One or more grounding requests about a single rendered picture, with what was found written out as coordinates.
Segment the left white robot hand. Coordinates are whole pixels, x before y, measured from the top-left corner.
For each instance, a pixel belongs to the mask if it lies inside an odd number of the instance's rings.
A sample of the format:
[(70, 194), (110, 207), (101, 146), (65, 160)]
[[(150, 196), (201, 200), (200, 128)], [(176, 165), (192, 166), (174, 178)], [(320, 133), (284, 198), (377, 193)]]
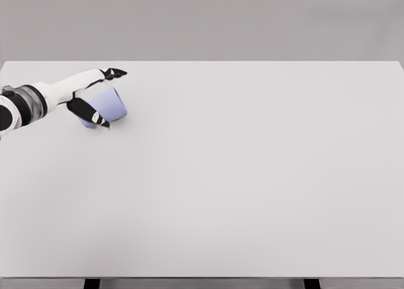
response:
[(55, 94), (51, 97), (52, 109), (65, 103), (68, 110), (79, 118), (109, 129), (110, 122), (78, 94), (97, 83), (111, 81), (127, 74), (128, 72), (122, 69), (105, 68), (91, 69), (64, 78), (55, 83)]

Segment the light blue cup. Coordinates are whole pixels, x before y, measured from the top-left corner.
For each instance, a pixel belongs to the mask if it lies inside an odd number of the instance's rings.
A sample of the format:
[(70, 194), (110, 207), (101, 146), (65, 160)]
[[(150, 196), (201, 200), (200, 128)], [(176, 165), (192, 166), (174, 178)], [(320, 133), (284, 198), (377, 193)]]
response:
[(124, 102), (115, 88), (109, 88), (87, 100), (87, 102), (109, 123), (128, 114)]

